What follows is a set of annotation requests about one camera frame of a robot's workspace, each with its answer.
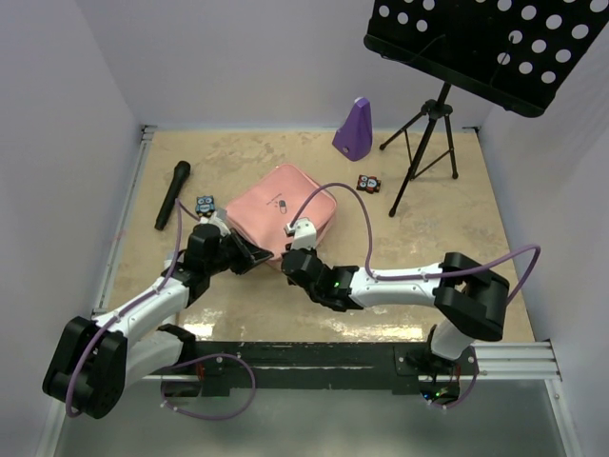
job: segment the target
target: red toy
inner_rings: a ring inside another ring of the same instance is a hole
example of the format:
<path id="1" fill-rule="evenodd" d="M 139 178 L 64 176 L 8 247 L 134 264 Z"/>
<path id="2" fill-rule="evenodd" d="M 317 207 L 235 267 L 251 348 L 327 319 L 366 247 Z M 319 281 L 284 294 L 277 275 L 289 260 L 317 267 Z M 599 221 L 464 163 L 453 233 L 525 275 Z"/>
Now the red toy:
<path id="1" fill-rule="evenodd" d="M 376 193 L 381 190 L 381 180 L 376 176 L 366 176 L 361 174 L 358 178 L 358 190 L 364 190 L 368 193 Z"/>

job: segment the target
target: tripod stand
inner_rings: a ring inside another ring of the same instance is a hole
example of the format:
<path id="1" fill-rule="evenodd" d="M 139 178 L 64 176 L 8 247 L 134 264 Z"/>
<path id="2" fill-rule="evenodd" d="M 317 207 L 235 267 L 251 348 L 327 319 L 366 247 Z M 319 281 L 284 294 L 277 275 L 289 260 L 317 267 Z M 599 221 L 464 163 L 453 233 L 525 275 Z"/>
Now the tripod stand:
<path id="1" fill-rule="evenodd" d="M 398 209 L 398 205 L 402 200 L 402 196 L 404 191 L 406 190 L 406 186 L 409 181 L 414 180 L 415 178 L 421 176 L 428 169 L 436 165 L 441 161 L 446 155 L 450 155 L 450 163 L 453 168 L 453 179 L 457 179 L 459 174 L 457 173 L 457 160 L 455 159 L 455 145 L 453 143 L 453 132 L 450 128 L 450 114 L 453 112 L 453 108 L 450 105 L 446 105 L 444 102 L 446 101 L 446 97 L 448 96 L 448 91 L 450 90 L 450 84 L 444 83 L 442 86 L 442 90 L 440 92 L 440 96 L 438 100 L 427 100 L 424 105 L 421 107 L 421 112 L 413 117 L 407 124 L 405 124 L 401 129 L 396 131 L 391 138 L 380 145 L 380 150 L 384 150 L 389 143 L 395 140 L 402 133 L 406 137 L 406 145 L 408 146 L 408 158 L 410 159 L 410 167 L 408 168 L 408 173 L 406 177 L 403 179 L 402 187 L 398 192 L 398 196 L 396 201 L 393 204 L 393 207 L 389 211 L 389 216 L 393 217 L 396 215 L 396 210 Z M 415 122 L 421 119 L 423 116 L 427 115 L 429 117 L 429 121 L 427 123 L 427 128 L 425 129 L 424 134 L 422 135 L 421 142 L 417 147 L 417 151 L 415 152 L 415 156 L 412 156 L 410 152 L 410 141 L 408 139 L 408 128 L 410 128 Z M 434 160 L 427 167 L 417 172 L 417 168 L 421 163 L 421 159 L 425 150 L 427 149 L 427 145 L 429 144 L 429 138 L 431 138 L 431 134 L 436 127 L 436 123 L 440 118 L 444 118 L 444 123 L 446 124 L 446 137 L 448 139 L 448 150 Z"/>

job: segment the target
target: beige table surface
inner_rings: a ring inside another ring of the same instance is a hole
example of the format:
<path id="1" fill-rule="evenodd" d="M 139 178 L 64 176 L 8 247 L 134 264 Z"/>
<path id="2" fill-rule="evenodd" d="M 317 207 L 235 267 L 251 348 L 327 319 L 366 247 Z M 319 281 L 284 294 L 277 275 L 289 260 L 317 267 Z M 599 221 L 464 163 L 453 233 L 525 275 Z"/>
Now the beige table surface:
<path id="1" fill-rule="evenodd" d="M 265 176 L 273 167 L 291 163 L 319 183 L 355 186 L 359 174 L 376 175 L 381 192 L 362 193 L 374 229 L 373 268 L 413 268 L 440 262 L 448 251 L 461 251 L 488 262 L 508 251 L 501 218 L 490 186 L 480 145 L 473 133 L 455 134 L 460 178 L 451 179 L 450 161 L 409 184 L 395 218 L 387 216 L 407 170 L 403 138 L 385 151 L 378 145 L 389 132 L 375 134 L 372 152 L 350 162 L 331 146 L 333 132 L 324 131 L 161 131 L 154 135 L 143 178 L 126 233 L 122 259 L 109 306 L 116 308 L 148 287 L 162 271 L 173 249 L 176 217 L 164 231 L 153 228 L 179 160 L 192 165 L 180 195 L 194 210 L 195 198 L 212 194 L 218 206 Z M 414 147 L 421 136 L 411 134 Z M 422 161 L 429 163 L 446 150 L 446 138 L 434 134 Z M 336 221 L 319 248 L 332 265 L 363 265 L 366 232 L 355 198 L 343 189 Z M 194 221 L 184 218 L 183 246 Z M 496 268 L 516 283 L 512 263 Z M 245 276 L 224 272 L 189 309 L 180 323 L 199 339 L 245 341 L 420 341 L 442 315 L 432 309 L 383 306 L 338 313 L 311 303 L 305 293 L 287 285 L 269 266 Z M 507 311 L 504 341 L 533 341 L 521 296 Z"/>

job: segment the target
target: pink pouch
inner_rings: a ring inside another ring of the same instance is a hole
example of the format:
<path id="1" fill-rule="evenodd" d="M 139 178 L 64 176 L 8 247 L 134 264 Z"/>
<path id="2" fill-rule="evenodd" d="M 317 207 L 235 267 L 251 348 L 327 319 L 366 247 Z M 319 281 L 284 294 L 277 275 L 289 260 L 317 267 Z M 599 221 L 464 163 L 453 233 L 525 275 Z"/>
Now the pink pouch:
<path id="1" fill-rule="evenodd" d="M 285 224 L 291 222 L 306 197 L 318 187 L 319 184 L 293 165 L 280 165 L 246 193 L 230 201 L 226 206 L 227 221 L 247 241 L 272 251 L 275 255 L 268 263 L 279 268 L 285 245 L 291 242 L 285 235 Z M 318 244 L 330 228 L 335 212 L 336 200 L 325 190 L 304 209 L 301 217 L 307 217 L 315 226 Z"/>

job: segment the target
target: tripod leg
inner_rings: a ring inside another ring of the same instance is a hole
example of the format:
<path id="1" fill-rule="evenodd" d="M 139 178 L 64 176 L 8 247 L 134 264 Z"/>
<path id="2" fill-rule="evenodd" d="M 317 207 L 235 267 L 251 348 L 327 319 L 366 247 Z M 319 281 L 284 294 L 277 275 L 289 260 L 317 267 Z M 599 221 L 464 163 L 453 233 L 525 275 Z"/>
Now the tripod leg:
<path id="1" fill-rule="evenodd" d="M 455 144 L 453 143 L 453 130 L 450 128 L 450 116 L 444 116 L 446 124 L 446 137 L 448 138 L 448 153 L 450 154 L 450 165 L 453 167 L 453 179 L 457 179 L 457 159 L 455 158 Z"/>
<path id="2" fill-rule="evenodd" d="M 412 151 L 410 150 L 410 138 L 408 138 L 408 131 L 404 131 L 403 136 L 406 137 L 406 147 L 408 148 L 408 160 L 410 160 L 410 165 L 412 165 Z"/>
<path id="3" fill-rule="evenodd" d="M 398 196 L 396 197 L 396 201 L 393 204 L 393 207 L 389 211 L 389 217 L 393 217 L 396 215 L 396 210 L 398 209 L 398 205 L 400 204 L 400 200 L 402 200 L 402 196 L 404 191 L 406 190 L 406 186 L 408 185 L 408 181 L 410 181 L 413 176 L 417 173 L 417 168 L 421 163 L 422 155 L 425 153 L 425 149 L 429 144 L 429 138 L 431 138 L 431 134 L 434 132 L 434 128 L 436 127 L 436 119 L 429 119 L 429 123 L 427 124 L 427 128 L 425 129 L 425 133 L 422 135 L 421 142 L 419 143 L 419 147 L 417 148 L 417 152 L 415 152 L 415 156 L 412 158 L 412 164 L 408 168 L 408 173 L 406 177 L 403 178 L 402 187 L 398 192 Z"/>
<path id="4" fill-rule="evenodd" d="M 383 144 L 381 144 L 379 146 L 380 150 L 384 150 L 387 145 L 389 143 L 391 143 L 393 140 L 395 140 L 397 137 L 399 137 L 403 132 L 406 132 L 406 130 L 411 127 L 415 122 L 417 122 L 419 119 L 421 119 L 424 116 L 423 112 L 420 112 L 419 114 L 417 114 L 415 117 L 413 117 L 412 119 L 410 119 L 410 121 L 408 121 L 407 124 L 405 124 L 401 129 L 399 129 L 398 131 L 396 131 L 393 135 L 391 135 L 391 138 L 389 138 L 387 141 L 385 141 Z"/>

